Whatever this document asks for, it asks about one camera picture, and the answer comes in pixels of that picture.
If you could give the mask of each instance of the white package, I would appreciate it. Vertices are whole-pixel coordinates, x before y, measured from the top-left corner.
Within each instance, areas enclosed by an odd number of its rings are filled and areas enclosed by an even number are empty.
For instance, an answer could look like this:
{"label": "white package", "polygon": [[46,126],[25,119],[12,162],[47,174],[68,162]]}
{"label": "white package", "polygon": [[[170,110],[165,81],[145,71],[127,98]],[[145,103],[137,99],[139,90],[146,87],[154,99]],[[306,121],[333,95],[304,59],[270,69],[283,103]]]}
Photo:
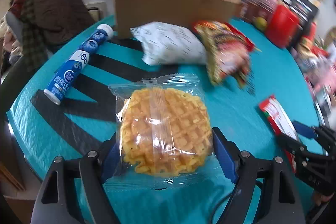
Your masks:
{"label": "white package", "polygon": [[148,65],[206,64],[206,50],[197,37],[187,28],[151,22],[131,33],[142,44],[142,60]]}

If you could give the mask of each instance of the wire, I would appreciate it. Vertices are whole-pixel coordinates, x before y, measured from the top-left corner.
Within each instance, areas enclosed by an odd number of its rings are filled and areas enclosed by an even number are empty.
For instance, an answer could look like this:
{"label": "wire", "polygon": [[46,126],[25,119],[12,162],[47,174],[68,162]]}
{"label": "wire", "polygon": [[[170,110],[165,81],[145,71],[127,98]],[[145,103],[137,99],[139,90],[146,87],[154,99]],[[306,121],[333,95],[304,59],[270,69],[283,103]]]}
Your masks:
{"label": "wire", "polygon": [[[255,181],[255,185],[257,186],[257,187],[259,187],[260,188],[260,190],[262,190],[262,188],[263,188],[263,183],[261,182],[261,181],[259,181],[259,180],[256,180]],[[228,195],[226,195],[225,197],[223,197],[217,204],[216,204],[216,206],[213,208],[213,210],[212,210],[212,212],[211,212],[211,215],[210,215],[210,218],[209,218],[209,224],[212,224],[213,223],[213,218],[214,218],[214,216],[215,216],[215,213],[216,213],[216,211],[218,210],[218,208],[228,199],[228,198],[230,198],[231,197],[231,195],[232,195],[232,192],[230,193],[230,194],[228,194]]]}

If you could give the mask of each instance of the silver bolt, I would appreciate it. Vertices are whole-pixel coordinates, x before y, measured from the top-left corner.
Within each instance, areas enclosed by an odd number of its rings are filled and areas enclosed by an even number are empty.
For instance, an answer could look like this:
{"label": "silver bolt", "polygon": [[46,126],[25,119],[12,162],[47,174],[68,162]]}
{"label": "silver bolt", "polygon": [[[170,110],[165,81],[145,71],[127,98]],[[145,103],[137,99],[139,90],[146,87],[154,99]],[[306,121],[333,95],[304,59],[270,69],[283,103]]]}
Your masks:
{"label": "silver bolt", "polygon": [[96,155],[97,155],[97,152],[94,151],[94,150],[90,151],[90,152],[87,154],[87,156],[88,156],[89,158],[94,158]]}
{"label": "silver bolt", "polygon": [[241,156],[242,156],[243,158],[248,158],[248,157],[250,156],[250,153],[249,153],[248,151],[242,151],[242,152],[241,152]]}
{"label": "silver bolt", "polygon": [[59,162],[61,162],[62,161],[62,157],[61,156],[57,156],[55,159],[54,159],[54,162],[55,163],[59,163]]}
{"label": "silver bolt", "polygon": [[284,160],[281,157],[279,157],[279,156],[275,157],[275,162],[281,164],[283,161]]}

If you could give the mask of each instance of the teal table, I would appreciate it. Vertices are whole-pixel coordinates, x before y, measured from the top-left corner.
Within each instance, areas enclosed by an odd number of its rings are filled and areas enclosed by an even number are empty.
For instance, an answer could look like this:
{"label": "teal table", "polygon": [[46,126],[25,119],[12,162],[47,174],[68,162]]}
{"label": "teal table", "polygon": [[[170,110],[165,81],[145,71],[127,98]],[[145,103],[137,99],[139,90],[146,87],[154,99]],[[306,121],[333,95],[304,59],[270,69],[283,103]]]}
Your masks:
{"label": "teal table", "polygon": [[[66,160],[78,158],[111,138],[116,128],[112,111],[115,99],[107,85],[136,80],[127,74],[128,71],[138,77],[171,72],[196,73],[205,92],[211,126],[219,127],[239,149],[248,150],[258,158],[285,157],[258,109],[258,103],[269,95],[276,96],[291,120],[310,126],[318,124],[312,98],[290,53],[277,48],[263,34],[240,20],[231,23],[262,51],[251,53],[250,80],[255,95],[246,89],[240,90],[231,77],[222,86],[211,86],[204,66],[150,67],[141,60],[139,42],[113,40],[100,46],[67,93],[64,105],[50,105],[42,90],[61,63],[100,23],[113,25],[113,16],[88,28],[59,50],[31,78],[7,113],[20,147],[41,178],[57,155]],[[304,139],[303,142],[311,151],[322,152],[314,141]],[[204,168],[206,175],[198,183],[172,189],[116,190],[111,186],[113,181],[108,181],[104,188],[122,223],[207,223],[215,204],[233,189],[233,184],[216,167],[218,163]],[[297,179],[295,182],[304,209],[308,210],[312,189]],[[80,182],[76,187],[83,215],[89,220]],[[259,196],[260,190],[256,187],[245,223],[253,221]],[[219,218],[224,206],[219,208],[215,219]]]}

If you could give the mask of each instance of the blue cylindrical bottle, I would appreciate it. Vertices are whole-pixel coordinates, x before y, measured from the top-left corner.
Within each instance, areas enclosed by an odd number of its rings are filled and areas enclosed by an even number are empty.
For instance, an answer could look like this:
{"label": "blue cylindrical bottle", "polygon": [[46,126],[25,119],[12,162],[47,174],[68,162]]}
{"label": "blue cylindrical bottle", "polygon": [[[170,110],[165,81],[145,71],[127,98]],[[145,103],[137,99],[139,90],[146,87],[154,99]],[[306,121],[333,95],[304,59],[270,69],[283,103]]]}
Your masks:
{"label": "blue cylindrical bottle", "polygon": [[96,31],[86,39],[57,70],[54,77],[44,89],[44,94],[56,105],[60,105],[67,90],[71,87],[82,69],[87,65],[90,54],[97,51],[98,46],[113,36],[112,28],[107,24],[100,24]]}

